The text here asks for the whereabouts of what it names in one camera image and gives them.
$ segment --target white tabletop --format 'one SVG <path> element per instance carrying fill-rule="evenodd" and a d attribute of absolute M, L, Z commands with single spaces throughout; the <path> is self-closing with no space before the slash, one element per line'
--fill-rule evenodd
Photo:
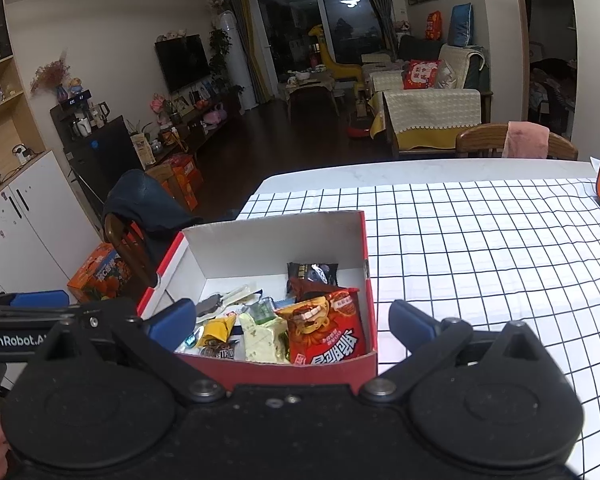
<path fill-rule="evenodd" d="M 384 186 L 387 184 L 434 184 L 530 178 L 592 178 L 595 176 L 596 173 L 590 163 L 570 160 L 519 158 L 405 160 L 279 174 L 265 180 L 256 193 Z"/>

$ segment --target open cardboard box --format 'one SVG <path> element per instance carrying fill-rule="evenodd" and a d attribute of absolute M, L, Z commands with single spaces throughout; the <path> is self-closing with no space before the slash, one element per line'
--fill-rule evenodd
<path fill-rule="evenodd" d="M 236 384 L 350 384 L 357 392 L 378 374 L 378 330 L 368 273 L 362 211 L 273 216 L 199 225 L 181 232 L 158 268 L 158 285 L 138 305 L 147 319 L 173 301 L 198 303 L 255 282 L 266 296 L 286 298 L 286 264 L 337 263 L 338 284 L 360 290 L 364 356 L 325 365 L 276 365 L 178 352 L 202 373 L 232 390 Z"/>

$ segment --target pink towel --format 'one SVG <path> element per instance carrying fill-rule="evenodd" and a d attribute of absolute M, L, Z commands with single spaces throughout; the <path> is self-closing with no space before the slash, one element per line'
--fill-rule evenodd
<path fill-rule="evenodd" d="M 502 158 L 546 158 L 549 128 L 535 123 L 509 123 Z"/>

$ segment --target dining table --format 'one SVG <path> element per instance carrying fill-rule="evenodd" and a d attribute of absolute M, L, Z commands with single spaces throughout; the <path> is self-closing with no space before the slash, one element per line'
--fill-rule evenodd
<path fill-rule="evenodd" d="M 600 478 L 596 175 L 589 162 L 500 158 L 321 168 L 268 178 L 238 220 L 365 213 L 379 374 L 408 357 L 388 323 L 394 300 L 475 330 L 526 322 L 583 405 L 568 465 Z"/>

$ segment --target black snack bag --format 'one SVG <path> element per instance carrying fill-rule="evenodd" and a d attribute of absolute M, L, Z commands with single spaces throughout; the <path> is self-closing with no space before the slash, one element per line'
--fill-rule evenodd
<path fill-rule="evenodd" d="M 293 262 L 286 264 L 286 272 L 290 278 L 299 278 L 325 285 L 338 285 L 337 270 L 338 264 L 296 264 Z M 288 283 L 286 291 L 291 291 Z"/>

